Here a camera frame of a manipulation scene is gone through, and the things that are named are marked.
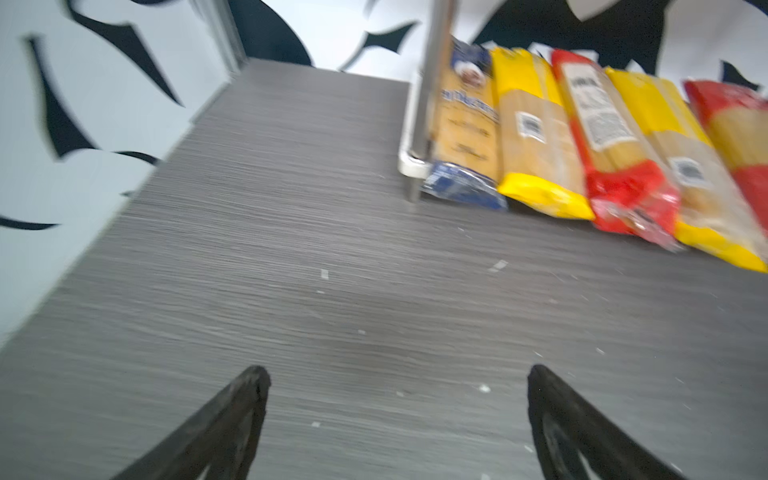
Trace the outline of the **yellow spaghetti bag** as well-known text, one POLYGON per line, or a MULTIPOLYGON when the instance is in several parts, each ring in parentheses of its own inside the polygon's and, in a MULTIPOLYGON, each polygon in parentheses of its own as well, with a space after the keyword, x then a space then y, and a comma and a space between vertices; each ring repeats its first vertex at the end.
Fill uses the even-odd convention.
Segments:
POLYGON ((586 180, 550 64, 523 49, 491 51, 499 117, 497 190, 551 217, 592 221, 586 180))
POLYGON ((605 73, 680 190, 676 239, 765 273, 767 246, 758 222, 677 87, 644 73, 605 73))

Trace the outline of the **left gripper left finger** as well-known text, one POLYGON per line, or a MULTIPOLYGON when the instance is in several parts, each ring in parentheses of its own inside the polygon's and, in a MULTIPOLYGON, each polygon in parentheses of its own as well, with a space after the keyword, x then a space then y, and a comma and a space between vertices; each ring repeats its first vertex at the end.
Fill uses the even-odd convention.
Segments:
POLYGON ((271 379, 246 368, 116 479, 245 479, 256 457, 271 379))

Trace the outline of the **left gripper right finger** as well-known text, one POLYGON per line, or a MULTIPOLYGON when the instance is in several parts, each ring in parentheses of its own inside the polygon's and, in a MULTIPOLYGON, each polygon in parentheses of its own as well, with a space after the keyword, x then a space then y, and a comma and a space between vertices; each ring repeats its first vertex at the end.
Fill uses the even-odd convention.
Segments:
POLYGON ((542 364, 527 377, 528 418, 546 479, 681 479, 542 364))

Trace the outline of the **blue De Cecco spaghetti bag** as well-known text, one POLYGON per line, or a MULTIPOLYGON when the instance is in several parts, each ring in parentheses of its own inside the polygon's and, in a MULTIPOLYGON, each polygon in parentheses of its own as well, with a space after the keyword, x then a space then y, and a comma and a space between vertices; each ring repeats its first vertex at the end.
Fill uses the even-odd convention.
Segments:
POLYGON ((498 192, 498 114, 490 52, 451 41, 441 75, 432 167, 422 191, 439 199, 505 211, 498 192))

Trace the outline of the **red clear spaghetti bag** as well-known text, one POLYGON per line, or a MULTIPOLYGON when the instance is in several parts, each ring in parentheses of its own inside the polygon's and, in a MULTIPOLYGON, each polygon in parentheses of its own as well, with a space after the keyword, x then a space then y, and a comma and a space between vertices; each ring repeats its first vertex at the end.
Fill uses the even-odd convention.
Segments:
POLYGON ((567 50, 551 55, 586 192, 601 231, 633 235, 678 252, 681 195, 603 69, 567 50))

